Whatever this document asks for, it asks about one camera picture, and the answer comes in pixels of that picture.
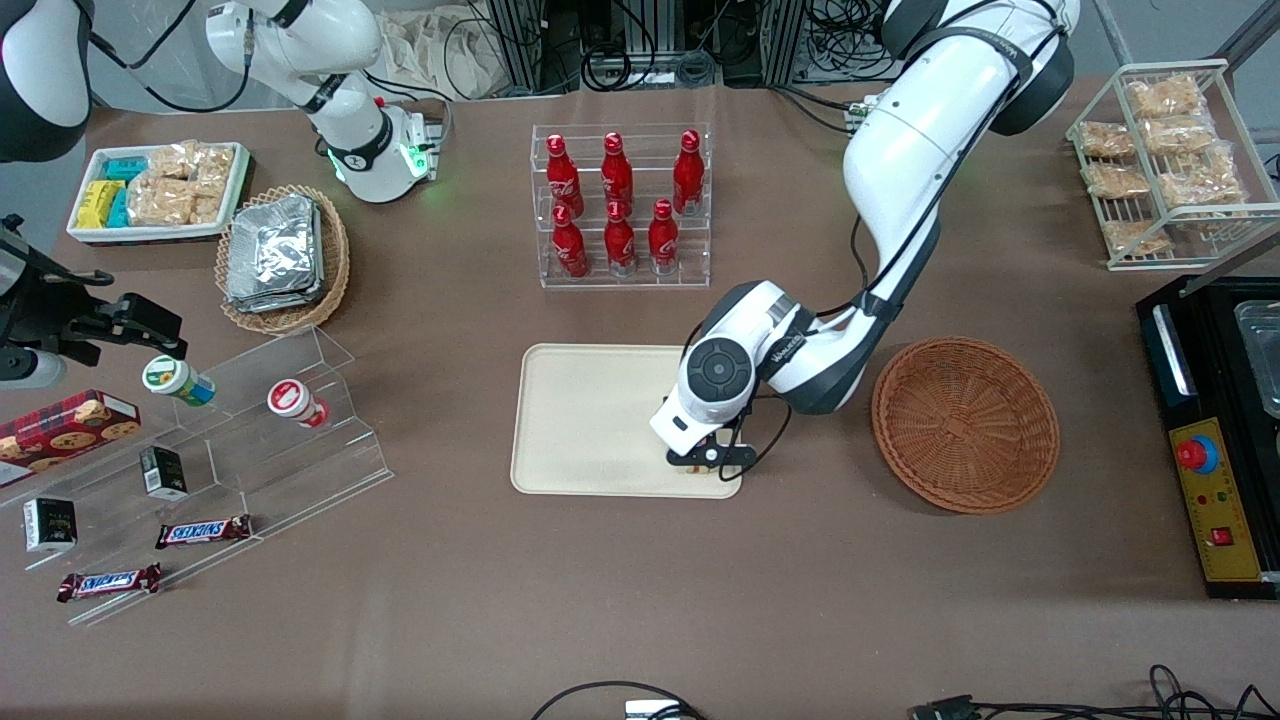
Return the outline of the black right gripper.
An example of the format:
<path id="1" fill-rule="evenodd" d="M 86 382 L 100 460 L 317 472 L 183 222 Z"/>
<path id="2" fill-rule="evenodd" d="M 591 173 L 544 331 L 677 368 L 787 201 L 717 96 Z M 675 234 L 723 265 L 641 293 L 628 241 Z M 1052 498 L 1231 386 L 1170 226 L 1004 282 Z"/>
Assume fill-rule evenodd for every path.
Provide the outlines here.
<path id="1" fill-rule="evenodd" d="M 140 293 L 124 293 L 111 305 L 90 287 L 106 287 L 106 272 L 74 273 L 20 234 L 24 219 L 3 218 L 3 366 L 37 366 L 37 352 L 69 357 L 86 366 L 99 363 L 97 342 L 138 345 L 186 360 L 182 318 Z"/>

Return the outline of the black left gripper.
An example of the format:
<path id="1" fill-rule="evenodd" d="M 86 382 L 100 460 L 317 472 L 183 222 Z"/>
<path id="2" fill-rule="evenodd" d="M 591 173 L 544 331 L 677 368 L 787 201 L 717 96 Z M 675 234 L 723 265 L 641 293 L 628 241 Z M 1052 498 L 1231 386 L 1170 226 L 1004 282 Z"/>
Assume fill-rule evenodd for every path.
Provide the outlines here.
<path id="1" fill-rule="evenodd" d="M 755 448 L 750 445 L 722 445 L 718 441 L 704 439 L 689 452 L 681 455 L 667 451 L 667 462 L 676 468 L 751 468 L 758 460 Z"/>

